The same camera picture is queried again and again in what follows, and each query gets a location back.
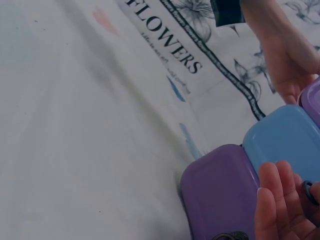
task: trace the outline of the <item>purple plastic container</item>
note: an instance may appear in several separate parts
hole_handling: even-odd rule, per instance
[[[303,90],[298,99],[298,104],[320,127],[320,77]]]
[[[180,187],[193,239],[211,240],[238,231],[255,239],[259,186],[256,172],[238,145],[221,146],[190,164]]]

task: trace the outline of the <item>hand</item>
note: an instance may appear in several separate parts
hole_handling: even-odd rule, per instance
[[[301,91],[320,71],[320,57],[296,29],[278,32],[261,42],[266,68],[286,104],[297,104]]]
[[[259,175],[255,239],[319,240],[320,208],[308,200],[289,163],[264,163]],[[320,183],[313,184],[310,192],[320,202]]]

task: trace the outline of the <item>bed sheet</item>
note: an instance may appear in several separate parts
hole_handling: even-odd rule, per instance
[[[0,0],[0,33],[1,239],[190,239],[176,175],[210,148],[117,4]]]
[[[281,4],[320,49],[315,1]],[[177,176],[283,104],[207,6],[0,0],[1,239],[191,239]]]

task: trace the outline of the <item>blue plastic container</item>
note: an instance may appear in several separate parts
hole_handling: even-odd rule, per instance
[[[282,106],[256,123],[243,148],[257,173],[265,162],[286,160],[302,179],[320,181],[320,129],[300,106]]]

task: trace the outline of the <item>plastic lid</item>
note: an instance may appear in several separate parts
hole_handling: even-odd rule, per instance
[[[320,130],[299,106],[282,106],[256,123],[243,147],[256,172],[264,162],[286,160],[303,179],[320,180]]]
[[[260,183],[244,149],[224,145],[193,162],[181,192],[193,239],[243,232],[254,239]]]

